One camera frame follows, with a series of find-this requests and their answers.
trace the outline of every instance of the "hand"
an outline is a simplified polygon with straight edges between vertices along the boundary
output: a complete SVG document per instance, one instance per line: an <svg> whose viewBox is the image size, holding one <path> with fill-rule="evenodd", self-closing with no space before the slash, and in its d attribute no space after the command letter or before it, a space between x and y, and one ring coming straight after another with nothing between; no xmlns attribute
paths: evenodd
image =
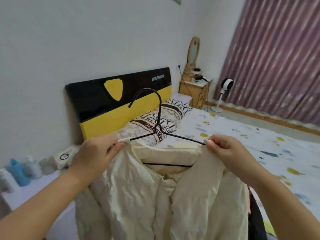
<svg viewBox="0 0 320 240"><path fill-rule="evenodd" d="M223 162L230 172L253 188L259 183L260 177L268 173L234 137L213 135L207 141L206 147Z"/></svg>
<svg viewBox="0 0 320 240"><path fill-rule="evenodd" d="M76 177L83 188L88 186L108 168L111 160L126 145L124 142L114 144L118 139L116 135L110 134L85 141L68 173Z"/></svg>

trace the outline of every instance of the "blue bottle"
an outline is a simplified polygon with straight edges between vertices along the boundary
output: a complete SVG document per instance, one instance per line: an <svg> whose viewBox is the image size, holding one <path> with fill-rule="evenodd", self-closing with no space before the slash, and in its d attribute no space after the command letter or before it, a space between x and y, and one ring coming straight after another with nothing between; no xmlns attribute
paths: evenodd
<svg viewBox="0 0 320 240"><path fill-rule="evenodd" d="M10 163L8 165L8 171L12 174L14 179L17 181L18 185L23 187L28 184L30 184L31 179L24 175L23 171L23 166L14 158L10 160Z"/></svg>

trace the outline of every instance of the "clothes hanger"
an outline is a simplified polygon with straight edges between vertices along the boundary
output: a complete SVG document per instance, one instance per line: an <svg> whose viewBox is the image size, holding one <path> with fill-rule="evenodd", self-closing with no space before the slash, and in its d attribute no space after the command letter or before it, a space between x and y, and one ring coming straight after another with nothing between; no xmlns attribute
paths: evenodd
<svg viewBox="0 0 320 240"><path fill-rule="evenodd" d="M181 139L185 139L185 140L188 140L188 141L193 141L193 142L196 142L196 143L199 143L201 145L206 145L205 143L203 142L200 142L200 141L197 141L197 140L193 140L193 139L190 139L190 138L186 138L186 137L182 137L182 136L178 136L178 135L173 135L171 133L167 133L167 132L164 132L162 130L162 127L160 125L160 118L161 118L161 104L162 104L162 99L161 99L161 96L160 94L152 89L152 88L142 88L140 89L133 97L133 99L131 100L130 104L129 104L129 108L131 108L132 104L134 103L134 101L137 99L137 97L139 96L140 93L144 92L144 91L147 91L147 90L150 90L152 92L154 92L158 98L159 98L159 112L158 112L158 118L157 118L157 124L154 126L153 128L153 132L150 133L150 134L146 134L146 135L143 135L143 136L138 136L138 137L134 137L134 138L131 138L130 141L133 141L133 140L137 140L137 139L140 139L140 138L143 138L143 137L147 137L147 136L151 136L151 135L154 135L156 133L156 129L157 129L157 126L159 127L160 129L160 132L165 134L165 135L168 135L168 136L173 136L173 137L177 137L177 138L181 138ZM177 165L177 164L164 164L164 163L144 163L144 164L147 164L147 165L162 165L162 166L176 166L176 167L188 167L188 168L191 168L192 166L190 165Z"/></svg>

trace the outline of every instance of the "white wall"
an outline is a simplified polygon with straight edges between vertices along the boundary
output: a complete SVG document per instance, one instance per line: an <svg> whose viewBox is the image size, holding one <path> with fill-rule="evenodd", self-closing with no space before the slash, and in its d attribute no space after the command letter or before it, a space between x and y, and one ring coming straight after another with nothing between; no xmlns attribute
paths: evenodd
<svg viewBox="0 0 320 240"><path fill-rule="evenodd" d="M198 11L198 0L0 0L0 166L82 141L68 83L170 67L178 92Z"/></svg>
<svg viewBox="0 0 320 240"><path fill-rule="evenodd" d="M199 25L196 28L201 46L197 66L204 76L218 79L245 0L201 0ZM214 86L208 100L213 101Z"/></svg>

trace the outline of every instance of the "purple striped curtain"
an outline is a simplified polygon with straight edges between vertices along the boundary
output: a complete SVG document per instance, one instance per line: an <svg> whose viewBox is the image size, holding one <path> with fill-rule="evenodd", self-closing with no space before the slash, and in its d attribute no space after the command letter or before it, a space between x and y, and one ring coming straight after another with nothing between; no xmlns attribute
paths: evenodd
<svg viewBox="0 0 320 240"><path fill-rule="evenodd" d="M246 0L226 77L225 102L320 126L320 0Z"/></svg>

